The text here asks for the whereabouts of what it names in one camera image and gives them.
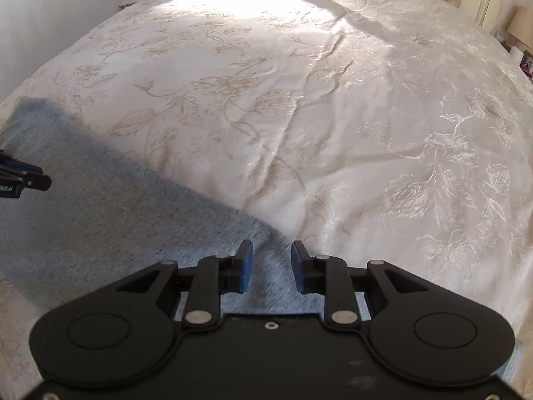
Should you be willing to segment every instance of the framed photo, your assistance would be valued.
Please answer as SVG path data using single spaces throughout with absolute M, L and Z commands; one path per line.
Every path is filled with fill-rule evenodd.
M 533 77 L 533 55 L 531 55 L 529 52 L 524 52 L 524 57 L 522 58 L 522 62 L 520 63 L 520 68 L 524 73 L 529 77 Z

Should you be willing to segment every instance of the blue blanket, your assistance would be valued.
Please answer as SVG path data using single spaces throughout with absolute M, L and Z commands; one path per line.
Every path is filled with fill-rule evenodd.
M 255 248 L 249 292 L 223 296 L 223 311 L 321 311 L 321 296 L 298 294 L 279 232 L 134 163 L 53 103 L 22 100 L 0 146 L 52 177 L 0 209 L 0 270 L 43 312 L 164 259 L 234 254 L 243 239 Z

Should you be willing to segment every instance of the white bedspread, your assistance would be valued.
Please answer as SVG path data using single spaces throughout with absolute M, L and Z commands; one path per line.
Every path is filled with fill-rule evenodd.
M 23 95 L 314 251 L 386 259 L 501 312 L 526 344 L 513 385 L 533 398 L 533 88 L 454 7 L 144 0 L 39 69 L 0 120 Z

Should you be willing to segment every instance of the nightstand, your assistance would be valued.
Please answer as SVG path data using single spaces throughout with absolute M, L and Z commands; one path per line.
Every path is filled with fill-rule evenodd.
M 138 3 L 142 0 L 122 0 L 121 3 L 118 5 L 121 9 L 125 9 L 126 7 L 133 6 L 135 3 Z

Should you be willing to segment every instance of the screw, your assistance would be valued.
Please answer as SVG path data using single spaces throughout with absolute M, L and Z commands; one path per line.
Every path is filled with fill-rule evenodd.
M 331 320 L 340 325 L 350 325 L 351 323 L 357 322 L 357 319 L 357 314 L 350 310 L 335 311 L 331 315 Z
M 272 331 L 279 328 L 279 325 L 276 322 L 266 322 L 265 328 Z
M 185 315 L 185 320 L 194 325 L 204 325 L 212 319 L 211 313 L 203 310 L 190 311 Z

